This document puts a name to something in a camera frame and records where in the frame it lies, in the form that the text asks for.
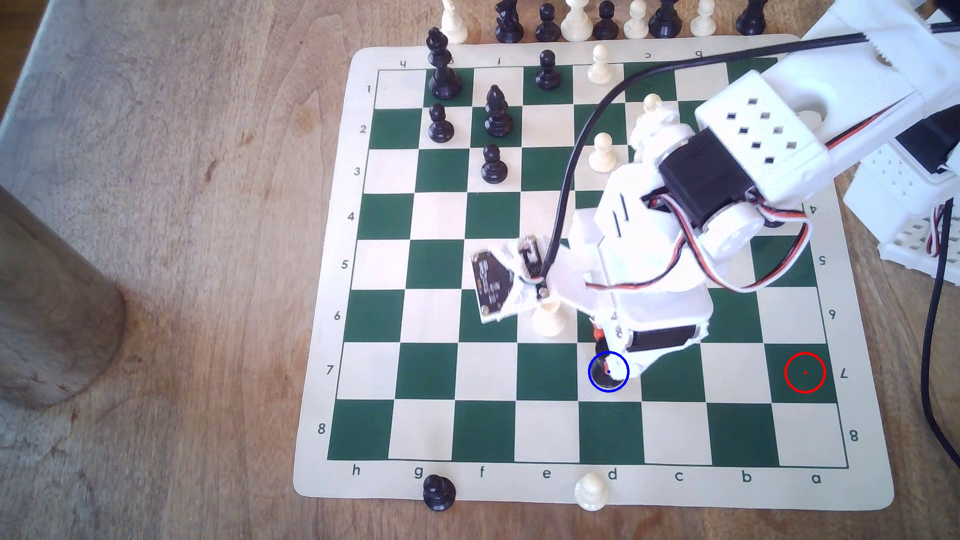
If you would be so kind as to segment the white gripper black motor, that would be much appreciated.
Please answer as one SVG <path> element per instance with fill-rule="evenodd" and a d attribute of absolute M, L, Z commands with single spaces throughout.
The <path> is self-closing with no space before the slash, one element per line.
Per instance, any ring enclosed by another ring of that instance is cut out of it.
<path fill-rule="evenodd" d="M 637 239 L 606 236 L 586 245 L 587 290 L 599 302 L 588 313 L 598 358 L 593 380 L 638 377 L 661 357 L 708 335 L 714 304 L 681 228 L 654 232 L 648 253 Z"/>

